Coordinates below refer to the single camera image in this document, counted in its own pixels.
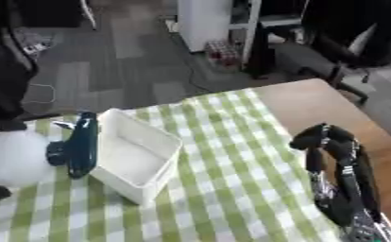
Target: desk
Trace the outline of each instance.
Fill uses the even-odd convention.
[[[318,79],[254,90],[126,111],[184,143],[178,174],[155,202],[136,206],[94,178],[70,181],[59,167],[0,202],[0,241],[339,241],[309,197],[303,153],[288,147],[276,117],[293,134],[323,121],[353,131],[391,218],[388,134]],[[68,135],[49,120],[29,126],[52,140]]]
[[[368,151],[391,220],[391,136],[320,79],[257,88],[260,99],[293,135],[327,122],[350,130]]]

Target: tablecloth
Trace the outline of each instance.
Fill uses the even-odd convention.
[[[60,167],[0,201],[0,241],[339,241],[312,202],[303,154],[252,89],[127,113],[184,143],[156,200],[137,206]],[[66,139],[53,120],[28,126]]]

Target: black office chair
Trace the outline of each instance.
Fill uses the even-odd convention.
[[[367,94],[343,83],[344,71],[364,70],[366,83],[368,67],[389,63],[391,1],[310,0],[302,26],[306,44],[277,45],[277,53],[297,66],[299,75],[323,78],[336,89],[359,96],[364,104]]]

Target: white plastic basket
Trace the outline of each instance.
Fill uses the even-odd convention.
[[[117,109],[98,120],[97,166],[91,174],[138,204],[152,201],[177,172],[181,140]]]

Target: gray carpet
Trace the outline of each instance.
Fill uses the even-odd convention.
[[[243,73],[215,71],[166,31],[161,1],[96,0],[94,6],[97,31],[85,21],[80,28],[32,30],[53,38],[55,46],[39,57],[41,72],[32,83],[53,85],[56,100],[44,103],[51,101],[51,90],[31,86],[28,111],[133,109],[208,93],[203,88],[221,92],[292,79],[282,72],[252,80]],[[370,94],[364,111],[391,133],[391,66],[373,70],[369,84],[360,83],[360,77],[354,73],[345,82]]]

